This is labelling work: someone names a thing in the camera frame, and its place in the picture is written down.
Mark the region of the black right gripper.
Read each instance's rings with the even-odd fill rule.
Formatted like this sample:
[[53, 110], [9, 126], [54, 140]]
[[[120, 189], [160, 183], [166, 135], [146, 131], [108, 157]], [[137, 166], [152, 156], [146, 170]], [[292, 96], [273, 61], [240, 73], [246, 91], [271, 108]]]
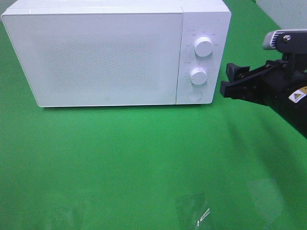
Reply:
[[250, 66], [227, 63], [228, 81], [220, 84], [224, 98], [239, 99], [270, 107], [302, 136], [307, 136], [307, 94], [294, 97], [307, 87], [305, 71], [288, 71], [288, 63], [268, 60], [263, 67], [250, 70]]

